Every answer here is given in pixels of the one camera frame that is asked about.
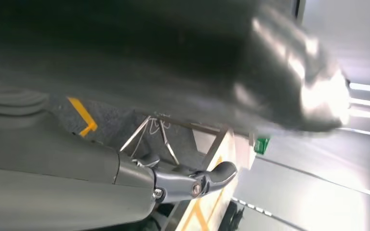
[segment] yellow line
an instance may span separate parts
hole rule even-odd
[[[196,206],[194,205],[192,207],[191,213],[189,213],[188,218],[185,221],[185,224],[184,224],[184,227],[182,228],[182,231],[185,231],[186,230],[186,228],[188,227],[189,222],[191,221],[191,217],[195,214],[195,212],[196,212]]]
[[[222,157],[220,156],[219,157],[219,159],[218,159],[218,162],[216,162],[216,165],[218,165],[218,164],[220,164],[222,162]],[[212,214],[213,214],[213,212],[215,211],[215,208],[216,208],[216,206],[217,206],[217,204],[218,204],[218,202],[219,202],[219,200],[221,199],[221,197],[222,197],[222,193],[223,193],[223,190],[221,191],[221,193],[219,194],[219,198],[216,200],[216,202],[215,202],[215,205],[213,206],[213,209],[212,209],[212,212],[211,212],[211,214],[209,215],[209,218],[208,218],[208,222],[206,222],[205,221],[205,219],[204,219],[204,217],[203,217],[203,215],[202,215],[202,211],[201,211],[201,209],[200,209],[200,199],[198,199],[196,202],[195,202],[195,204],[194,204],[194,206],[192,207],[192,210],[191,210],[191,212],[189,213],[189,216],[188,216],[188,218],[186,219],[186,221],[185,221],[185,224],[184,224],[184,227],[182,228],[182,231],[185,231],[186,230],[186,228],[188,227],[188,224],[189,224],[189,222],[191,221],[191,218],[192,218],[192,216],[195,214],[196,216],[197,216],[197,219],[198,219],[198,221],[199,221],[199,224],[201,225],[201,227],[202,227],[202,230],[203,231],[208,231],[209,230],[209,227],[208,227],[208,223],[209,223],[209,220],[211,219],[211,217],[212,217]]]
[[[83,131],[80,132],[79,135],[81,135],[82,137],[85,137],[87,133],[89,133],[89,131],[93,129],[94,125],[95,124],[89,124],[85,129],[83,129]]]
[[[219,157],[219,160],[218,160],[218,163],[217,163],[216,165],[220,164],[221,162],[222,162],[222,157],[220,156],[220,157]],[[213,206],[213,209],[212,209],[212,211],[211,211],[211,214],[209,215],[208,220],[206,221],[206,223],[207,223],[207,224],[209,224],[209,221],[210,221],[210,220],[211,220],[211,218],[212,218],[212,215],[213,215],[213,213],[214,213],[214,211],[215,211],[215,209],[216,209],[216,206],[218,205],[219,201],[220,201],[220,200],[221,200],[221,198],[222,198],[222,195],[223,195],[224,190],[225,190],[225,189],[222,189],[222,190],[221,190],[221,193],[219,194],[219,197],[218,197],[218,199],[216,200],[215,205]]]
[[[92,118],[92,116],[87,112],[86,108],[84,108],[83,104],[80,102],[80,100],[76,98],[68,98],[70,103],[73,105],[73,107],[76,109],[76,111],[80,114],[80,116],[86,121],[87,127],[80,132],[81,136],[86,136],[87,133],[89,133],[90,130],[96,131],[97,130],[97,124]]]
[[[195,208],[196,208],[195,215],[197,216],[199,224],[202,227],[202,231],[209,231],[208,224],[206,223],[205,218],[203,217],[202,211],[200,209],[200,200],[198,200],[195,203]]]

